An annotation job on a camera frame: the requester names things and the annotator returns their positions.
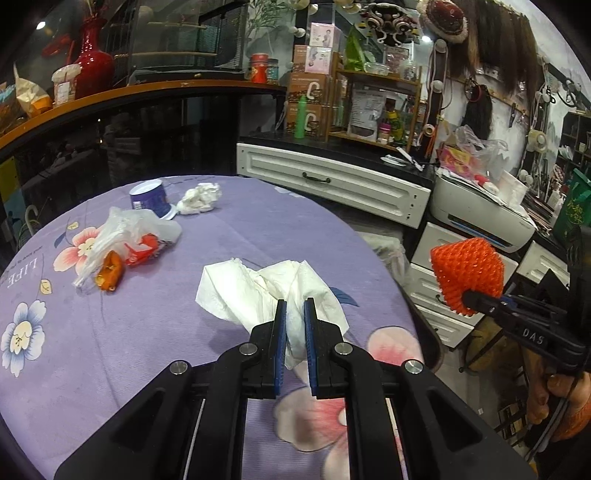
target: purple tablecloth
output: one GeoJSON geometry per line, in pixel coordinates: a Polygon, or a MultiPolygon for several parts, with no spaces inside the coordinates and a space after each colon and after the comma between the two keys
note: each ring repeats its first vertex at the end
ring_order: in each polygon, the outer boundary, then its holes
{"type": "MultiPolygon", "coordinates": [[[[72,281],[109,207],[130,207],[130,185],[47,225],[0,278],[5,367],[0,369],[0,412],[46,478],[168,363],[214,361],[248,339],[246,330],[195,303],[207,264],[235,257],[258,269],[307,260],[338,289],[349,341],[380,359],[420,355],[394,281],[364,241],[332,213],[255,179],[169,181],[169,188],[179,192],[216,181],[223,195],[211,212],[177,216],[183,228],[177,245],[152,263],[127,269],[115,293],[83,292],[72,281]]],[[[345,478],[344,405],[324,402],[312,400],[293,372],[286,374],[278,401],[250,401],[243,478],[345,478]],[[295,431],[296,422],[308,422],[309,432],[295,431]]]]}

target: white cabinet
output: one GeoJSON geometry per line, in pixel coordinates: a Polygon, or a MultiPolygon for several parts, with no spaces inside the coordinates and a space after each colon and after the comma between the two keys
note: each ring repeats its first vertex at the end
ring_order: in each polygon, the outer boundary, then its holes
{"type": "Polygon", "coordinates": [[[406,287],[406,292],[411,297],[415,305],[421,305],[435,312],[439,312],[449,318],[457,320],[458,322],[467,323],[474,326],[483,317],[482,313],[475,313],[471,317],[466,317],[459,313],[453,312],[447,306],[439,288],[439,283],[435,278],[435,274],[431,270],[427,270],[419,265],[410,265],[410,282],[406,287]]]}
{"type": "Polygon", "coordinates": [[[439,338],[448,347],[455,348],[472,330],[473,327],[458,322],[446,315],[417,305],[417,309],[423,314],[433,329],[439,335],[439,338]]]}
{"type": "Polygon", "coordinates": [[[549,269],[554,271],[564,285],[568,286],[570,275],[567,264],[545,248],[532,242],[519,268],[517,268],[517,273],[533,282],[540,283],[549,269]]]}
{"type": "MultiPolygon", "coordinates": [[[[438,247],[439,245],[452,244],[454,242],[461,242],[466,237],[458,235],[456,232],[452,232],[445,228],[435,225],[434,223],[427,222],[427,226],[421,236],[421,240],[418,243],[417,249],[413,255],[412,262],[420,265],[421,267],[433,269],[431,265],[431,249],[438,247]]],[[[511,275],[515,272],[518,263],[504,255],[499,254],[503,265],[505,266],[504,283],[507,283],[511,278],[511,275]]]]}
{"type": "Polygon", "coordinates": [[[367,168],[239,143],[237,173],[300,190],[417,228],[431,190],[367,168]]]}

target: wooden shelf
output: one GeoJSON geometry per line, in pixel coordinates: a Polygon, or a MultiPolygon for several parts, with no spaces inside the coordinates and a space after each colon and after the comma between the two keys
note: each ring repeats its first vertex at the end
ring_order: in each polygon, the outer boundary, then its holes
{"type": "Polygon", "coordinates": [[[381,89],[404,89],[404,93],[413,96],[417,87],[421,85],[419,81],[412,82],[392,75],[377,75],[375,73],[354,72],[345,69],[336,69],[336,73],[340,73],[354,82],[364,82],[366,85],[376,86],[381,89]]]}
{"type": "Polygon", "coordinates": [[[183,98],[191,95],[219,95],[224,93],[283,94],[285,87],[246,80],[168,80],[140,83],[97,93],[56,106],[29,119],[0,137],[0,163],[17,148],[22,147],[40,133],[60,127],[68,122],[96,115],[101,111],[118,108],[132,102],[158,98],[183,98]]]}
{"type": "Polygon", "coordinates": [[[344,138],[346,140],[353,140],[356,142],[364,143],[366,145],[374,145],[376,147],[386,148],[387,150],[392,150],[395,152],[398,151],[398,147],[392,147],[391,145],[382,145],[381,143],[372,142],[370,140],[364,140],[363,138],[350,137],[349,135],[347,135],[347,132],[330,132],[329,136],[336,137],[336,138],[344,138]]]}

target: orange object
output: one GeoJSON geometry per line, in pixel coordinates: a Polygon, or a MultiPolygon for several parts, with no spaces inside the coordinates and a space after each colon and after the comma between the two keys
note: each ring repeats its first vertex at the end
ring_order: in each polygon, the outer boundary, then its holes
{"type": "Polygon", "coordinates": [[[446,303],[471,317],[476,312],[462,303],[466,290],[499,298],[503,293],[505,267],[495,249],[483,238],[470,238],[431,249],[433,271],[446,303]]]}
{"type": "Polygon", "coordinates": [[[107,253],[103,267],[95,278],[96,284],[101,290],[115,291],[117,284],[123,275],[124,264],[117,252],[111,250],[107,253]]]}
{"type": "Polygon", "coordinates": [[[140,263],[144,263],[147,259],[155,256],[160,244],[158,242],[158,237],[148,233],[148,235],[144,235],[142,237],[142,241],[140,245],[143,246],[142,250],[134,250],[128,244],[125,244],[127,250],[129,251],[129,257],[125,260],[130,266],[139,265],[140,263]]]}

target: crumpled tissue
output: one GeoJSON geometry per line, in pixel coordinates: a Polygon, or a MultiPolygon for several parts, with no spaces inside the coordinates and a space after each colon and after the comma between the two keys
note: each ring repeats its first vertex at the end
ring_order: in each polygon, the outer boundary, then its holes
{"type": "Polygon", "coordinates": [[[200,183],[196,188],[188,189],[177,203],[181,215],[202,213],[213,210],[213,204],[222,196],[219,183],[200,183]]]}
{"type": "Polygon", "coordinates": [[[232,258],[206,265],[195,301],[212,315],[251,332],[253,327],[275,318],[277,300],[287,302],[287,348],[289,369],[306,359],[304,301],[312,297],[320,320],[334,323],[341,334],[349,329],[343,309],[326,283],[308,262],[285,260],[258,271],[232,258]]]}

